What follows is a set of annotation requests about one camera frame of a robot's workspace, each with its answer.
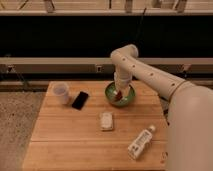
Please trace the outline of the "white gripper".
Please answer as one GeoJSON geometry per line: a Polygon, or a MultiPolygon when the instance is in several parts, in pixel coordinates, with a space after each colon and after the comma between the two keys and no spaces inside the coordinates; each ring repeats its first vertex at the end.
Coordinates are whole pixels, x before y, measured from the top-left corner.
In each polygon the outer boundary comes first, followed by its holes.
{"type": "Polygon", "coordinates": [[[129,93],[128,86],[131,83],[131,81],[132,81],[131,75],[128,75],[125,78],[121,78],[119,76],[119,74],[117,72],[115,72],[114,73],[114,82],[115,82],[115,87],[117,89],[117,95],[116,96],[122,96],[122,93],[123,93],[124,97],[128,96],[128,93],[129,93]]]}

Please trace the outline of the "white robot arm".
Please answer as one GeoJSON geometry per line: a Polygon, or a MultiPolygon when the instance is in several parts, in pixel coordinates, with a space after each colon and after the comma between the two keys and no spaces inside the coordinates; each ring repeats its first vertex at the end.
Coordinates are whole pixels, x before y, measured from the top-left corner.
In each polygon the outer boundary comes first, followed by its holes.
{"type": "Polygon", "coordinates": [[[213,171],[213,90],[138,60],[129,44],[111,52],[116,89],[133,78],[169,102],[166,171],[213,171]]]}

